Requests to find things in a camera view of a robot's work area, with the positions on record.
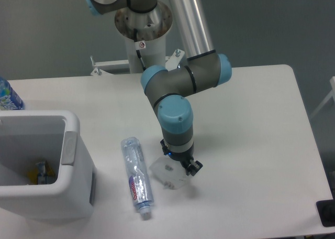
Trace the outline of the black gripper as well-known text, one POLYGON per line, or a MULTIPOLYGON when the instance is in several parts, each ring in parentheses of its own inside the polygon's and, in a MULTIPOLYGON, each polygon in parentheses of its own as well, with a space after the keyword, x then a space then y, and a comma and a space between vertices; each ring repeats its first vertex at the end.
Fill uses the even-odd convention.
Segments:
POLYGON ((188 150, 183 152, 171 151, 164 140, 161 140, 160 144, 162 146, 163 154, 175 161, 179 161, 184 167, 187 176, 195 176, 202 169, 203 164, 198 160, 194 161, 194 144, 192 144, 188 150))

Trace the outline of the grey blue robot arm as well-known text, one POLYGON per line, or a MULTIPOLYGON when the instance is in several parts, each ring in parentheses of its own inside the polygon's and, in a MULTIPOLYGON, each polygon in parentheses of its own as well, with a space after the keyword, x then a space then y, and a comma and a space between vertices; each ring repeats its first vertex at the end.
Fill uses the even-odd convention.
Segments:
POLYGON ((193 111, 189 95, 217 87, 230 80, 228 58, 213 47, 200 0, 86 0, 93 14, 115 12, 118 31, 131 41, 129 59, 133 71, 141 73, 141 85, 162 129, 163 153, 181 163, 187 175, 195 175, 202 164, 193 157, 193 111), (176 22, 187 64, 174 70, 164 58, 150 58, 141 44, 165 36, 176 22))

